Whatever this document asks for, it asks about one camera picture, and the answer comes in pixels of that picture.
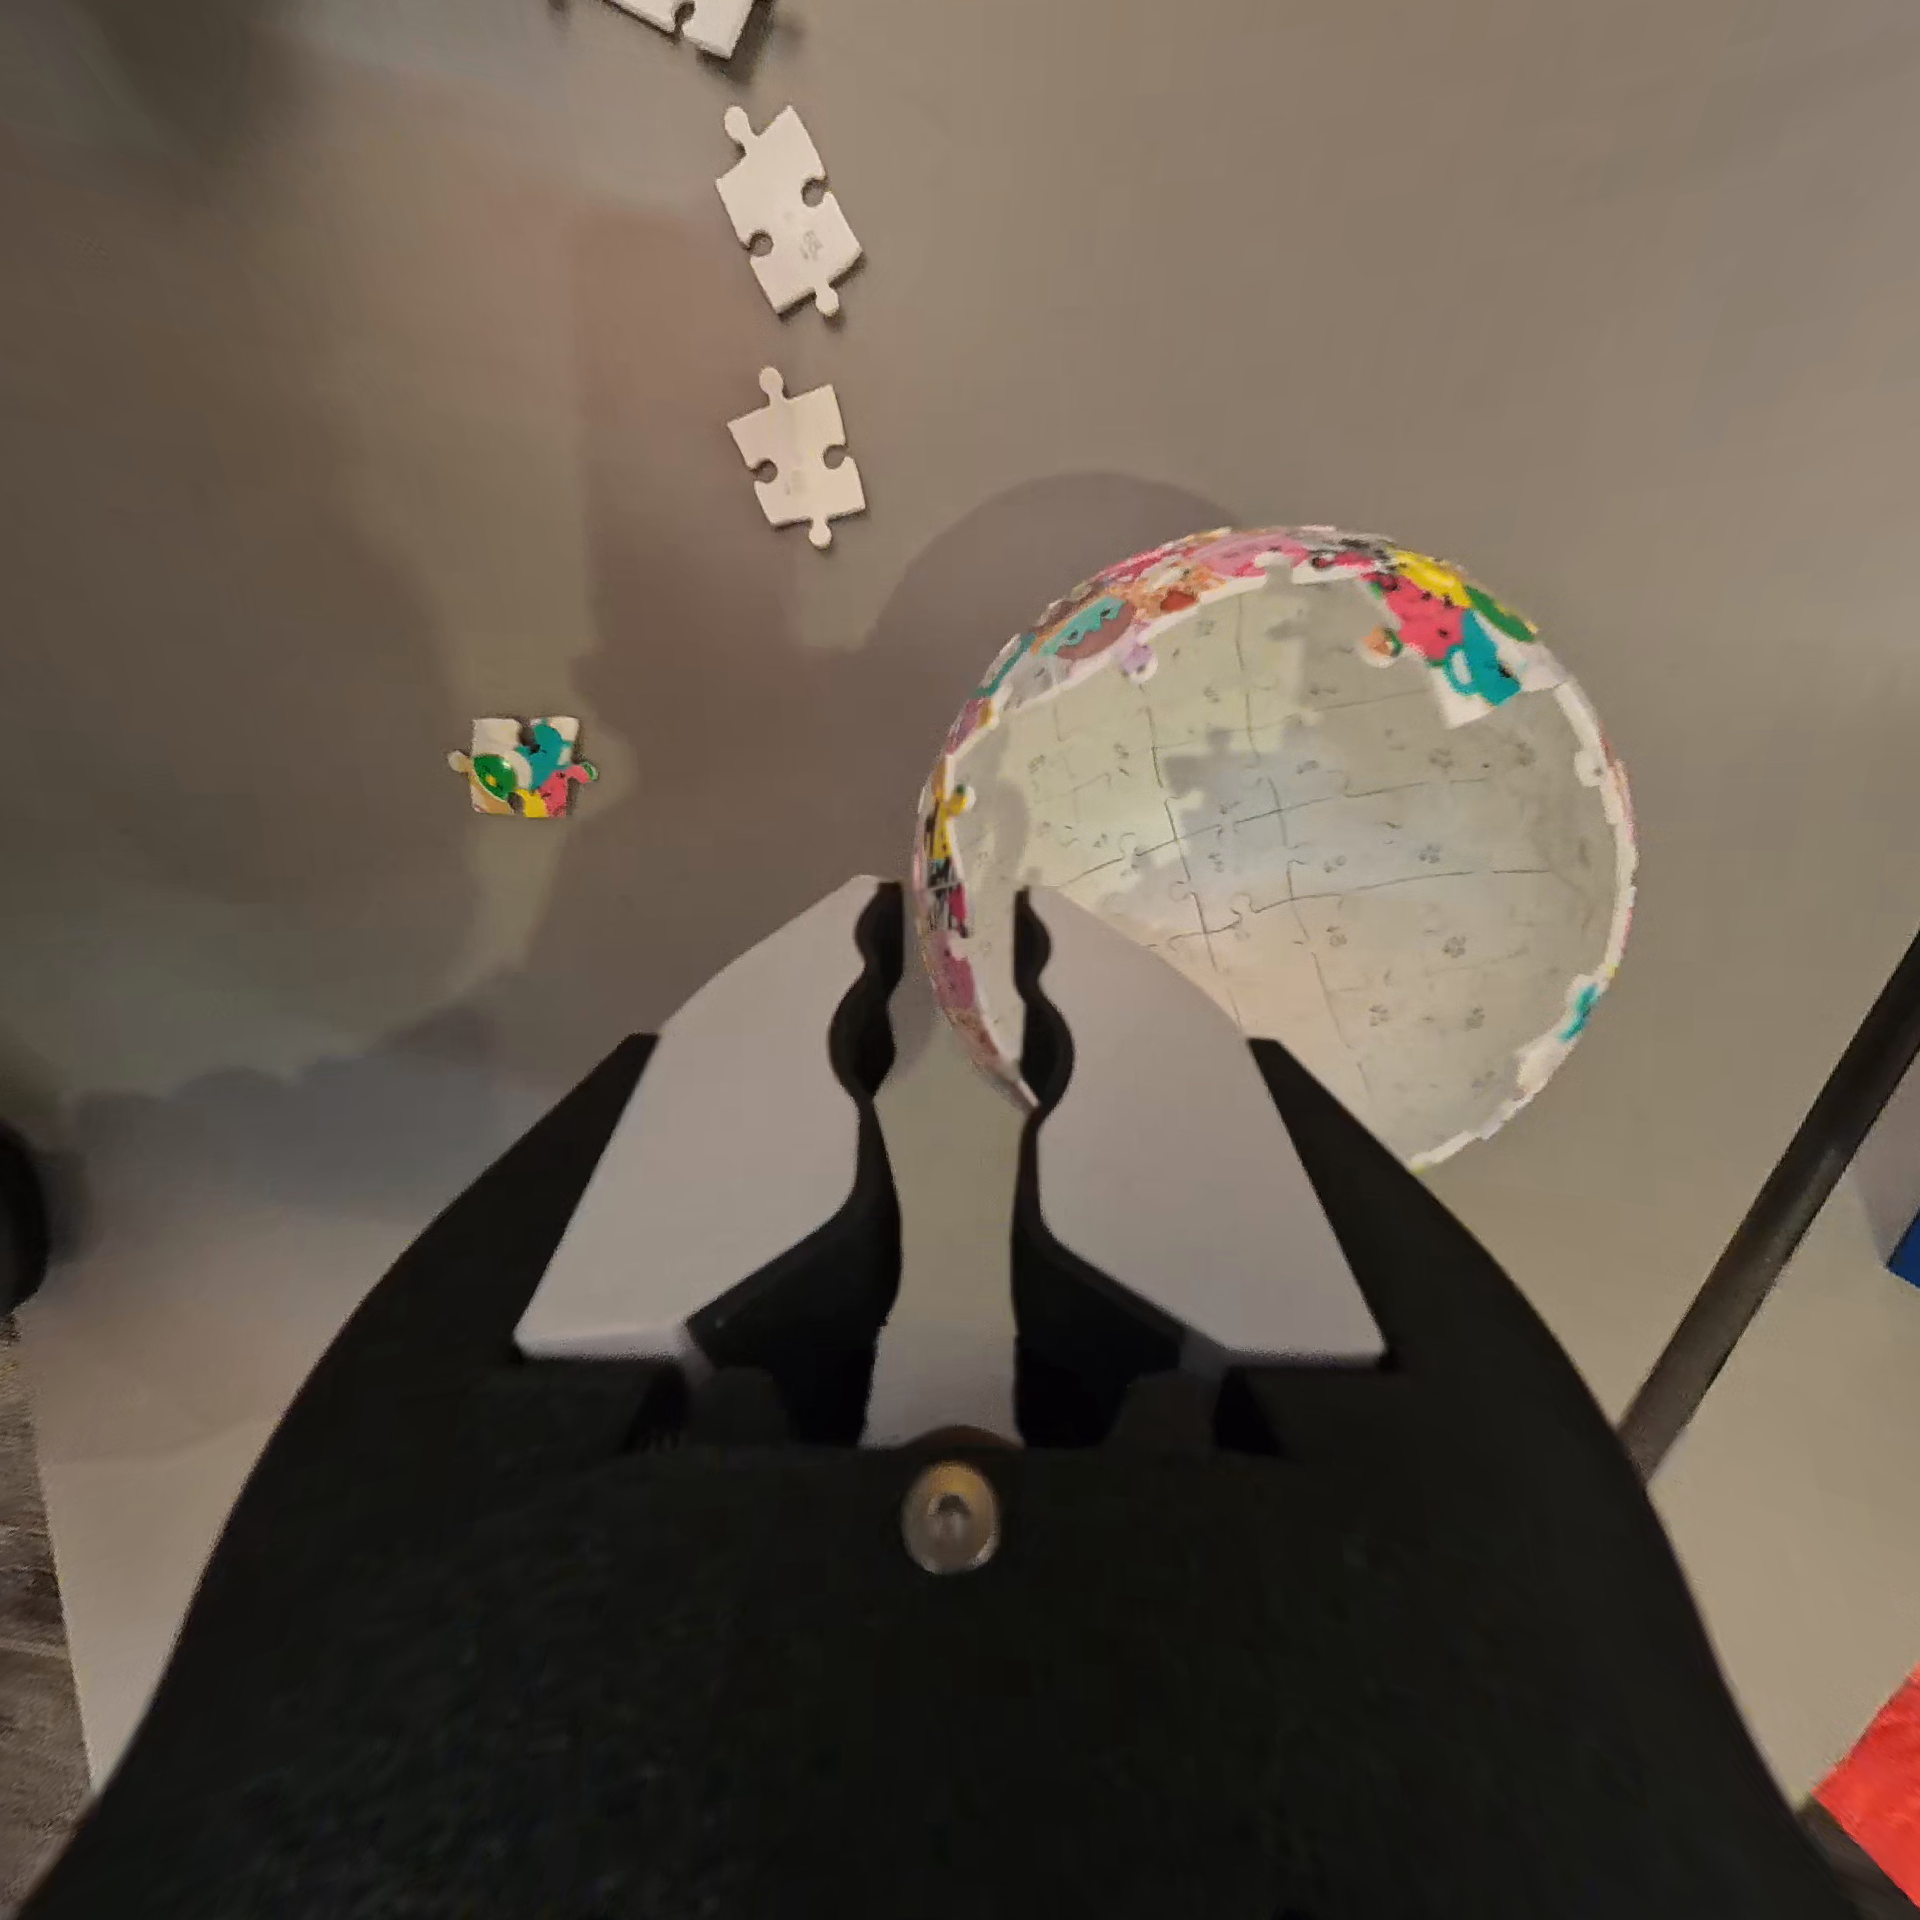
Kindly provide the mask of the white double jigsaw piece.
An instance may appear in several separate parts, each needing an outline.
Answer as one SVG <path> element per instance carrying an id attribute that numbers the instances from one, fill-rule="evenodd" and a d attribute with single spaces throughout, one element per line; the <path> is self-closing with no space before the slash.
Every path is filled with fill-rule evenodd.
<path id="1" fill-rule="evenodd" d="M 737 2 L 642 2 L 642 0 L 616 0 L 608 2 L 610 10 L 633 18 L 650 31 L 672 39 L 683 42 L 703 57 L 713 62 L 731 62 L 748 28 L 756 2 L 752 0 L 737 0 Z"/>

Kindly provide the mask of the red cloth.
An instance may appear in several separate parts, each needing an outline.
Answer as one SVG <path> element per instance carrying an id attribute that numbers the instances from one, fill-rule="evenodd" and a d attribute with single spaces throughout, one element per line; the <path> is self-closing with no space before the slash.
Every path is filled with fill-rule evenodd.
<path id="1" fill-rule="evenodd" d="M 1855 1746 L 1815 1788 L 1810 1809 L 1823 1839 L 1842 1841 L 1841 1858 L 1861 1889 L 1899 1896 L 1917 1910 L 1917 1668 L 1879 1707 Z"/>

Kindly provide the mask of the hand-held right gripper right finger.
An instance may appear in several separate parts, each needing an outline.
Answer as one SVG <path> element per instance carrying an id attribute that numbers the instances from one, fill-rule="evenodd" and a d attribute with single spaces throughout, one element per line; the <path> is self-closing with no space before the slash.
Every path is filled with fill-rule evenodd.
<path id="1" fill-rule="evenodd" d="M 1028 1094 L 1016 1423 L 1093 1450 L 1135 1387 L 1373 1370 L 1386 1335 L 1257 1056 L 1212 996 L 1068 897 L 1016 907 Z"/>

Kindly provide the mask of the black ball stand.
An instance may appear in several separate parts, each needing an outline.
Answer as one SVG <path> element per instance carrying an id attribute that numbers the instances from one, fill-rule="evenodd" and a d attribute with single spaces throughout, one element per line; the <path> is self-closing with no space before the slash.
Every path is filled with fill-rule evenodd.
<path id="1" fill-rule="evenodd" d="M 25 1138 L 3 1123 L 3 1320 L 44 1286 L 52 1259 L 52 1219 L 41 1167 Z"/>

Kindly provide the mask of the colourful puzzle ball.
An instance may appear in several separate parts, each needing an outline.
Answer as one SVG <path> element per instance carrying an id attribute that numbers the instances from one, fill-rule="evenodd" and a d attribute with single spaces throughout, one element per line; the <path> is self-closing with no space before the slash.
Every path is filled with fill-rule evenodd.
<path id="1" fill-rule="evenodd" d="M 909 897 L 936 1001 L 1017 1100 L 1016 905 L 1051 890 L 1424 1171 L 1557 1074 L 1637 881 L 1625 768 L 1529 617 L 1451 560 L 1269 526 L 1117 560 L 1001 648 Z"/>

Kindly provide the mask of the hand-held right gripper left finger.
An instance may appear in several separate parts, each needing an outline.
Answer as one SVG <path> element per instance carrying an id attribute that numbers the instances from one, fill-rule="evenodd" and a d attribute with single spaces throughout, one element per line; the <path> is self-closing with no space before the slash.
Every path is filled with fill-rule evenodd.
<path id="1" fill-rule="evenodd" d="M 856 875 L 683 1001 L 519 1318 L 521 1358 L 754 1372 L 797 1441 L 857 1448 L 904 1273 L 876 1112 L 904 963 L 900 886 Z"/>

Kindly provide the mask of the teal green print jigsaw piece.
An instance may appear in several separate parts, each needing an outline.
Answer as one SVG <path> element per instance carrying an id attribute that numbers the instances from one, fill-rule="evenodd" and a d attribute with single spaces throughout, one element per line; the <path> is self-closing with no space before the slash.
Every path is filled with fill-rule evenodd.
<path id="1" fill-rule="evenodd" d="M 445 754 L 471 811 L 507 822 L 562 822 L 599 774 L 580 752 L 584 721 L 567 713 L 481 715 L 465 751 Z"/>

